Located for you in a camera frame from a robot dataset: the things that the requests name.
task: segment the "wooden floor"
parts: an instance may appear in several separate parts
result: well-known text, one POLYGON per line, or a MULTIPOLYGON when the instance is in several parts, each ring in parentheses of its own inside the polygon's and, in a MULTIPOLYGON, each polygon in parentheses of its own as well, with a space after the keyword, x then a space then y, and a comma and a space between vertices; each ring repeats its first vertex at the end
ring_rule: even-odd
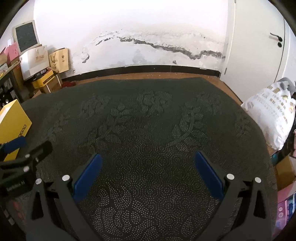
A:
POLYGON ((118 74, 118 75, 110 75, 104 77, 98 77, 88 80, 80 80, 77 81, 77 85, 81 85, 84 83, 97 81, 97 80, 106 80, 106 79, 113 79, 113 80, 138 80, 138 79, 182 79, 182 78, 192 78, 192 77, 202 77, 224 91, 228 94, 232 99, 235 100, 236 103, 239 105, 242 104, 240 99, 232 92, 232 90, 222 82, 218 77, 215 76, 208 76, 202 74, 187 74, 187 73, 163 73, 163 72, 154 72, 154 73, 134 73, 134 74, 118 74))

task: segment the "door handle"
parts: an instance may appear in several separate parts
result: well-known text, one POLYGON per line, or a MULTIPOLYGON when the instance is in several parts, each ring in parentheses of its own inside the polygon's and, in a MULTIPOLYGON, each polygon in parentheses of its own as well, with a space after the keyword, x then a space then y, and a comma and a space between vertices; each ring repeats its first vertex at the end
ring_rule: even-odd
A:
POLYGON ((280 42, 283 41, 283 39, 282 39, 280 36, 278 36, 278 35, 276 35, 276 34, 272 34, 272 33, 270 33, 270 34, 271 34, 272 36, 278 37, 278 39, 279 39, 280 42))

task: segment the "white plastic bag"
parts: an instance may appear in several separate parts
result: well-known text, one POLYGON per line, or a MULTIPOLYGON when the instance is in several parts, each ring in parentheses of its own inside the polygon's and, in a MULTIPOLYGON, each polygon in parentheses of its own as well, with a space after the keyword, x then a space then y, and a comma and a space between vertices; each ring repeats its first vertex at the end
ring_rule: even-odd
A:
POLYGON ((282 149, 295 118, 296 100, 290 91, 275 82, 252 96, 241 107, 259 125, 266 143, 275 150, 282 149))

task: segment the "white wall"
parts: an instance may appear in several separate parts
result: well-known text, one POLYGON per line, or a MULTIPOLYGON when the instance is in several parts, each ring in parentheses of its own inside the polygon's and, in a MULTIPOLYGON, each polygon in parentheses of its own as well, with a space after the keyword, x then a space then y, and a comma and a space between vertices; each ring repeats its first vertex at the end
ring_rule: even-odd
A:
POLYGON ((292 29, 289 28, 290 31, 290 42, 289 42, 289 50, 288 50, 288 58, 285 66, 285 70, 283 73, 283 77, 289 78, 292 82, 296 81, 296 37, 292 32, 292 29))
POLYGON ((33 20, 35 0, 29 0, 14 16, 2 37, 0 38, 0 51, 7 47, 7 41, 12 38, 12 28, 18 24, 33 20))
POLYGON ((64 77, 143 64, 219 70, 227 11, 226 0, 35 0, 34 20, 49 53, 70 49, 64 77))

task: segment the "red object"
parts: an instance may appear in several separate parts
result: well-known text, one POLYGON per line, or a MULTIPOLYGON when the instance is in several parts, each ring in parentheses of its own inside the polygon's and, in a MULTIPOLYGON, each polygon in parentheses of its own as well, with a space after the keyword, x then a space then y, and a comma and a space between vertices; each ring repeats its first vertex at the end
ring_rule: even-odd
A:
POLYGON ((18 50, 17 50, 17 43, 14 43, 10 46, 8 46, 5 50, 4 53, 7 56, 7 64, 9 64, 11 61, 13 61, 15 58, 19 56, 18 50))
POLYGON ((20 219, 23 219, 23 216, 22 216, 21 213, 17 213, 17 215, 18 215, 18 217, 19 217, 20 219))
POLYGON ((70 82, 70 81, 65 81, 63 82, 62 84, 62 88, 66 88, 66 87, 72 87, 72 86, 75 86, 76 85, 76 82, 70 82))

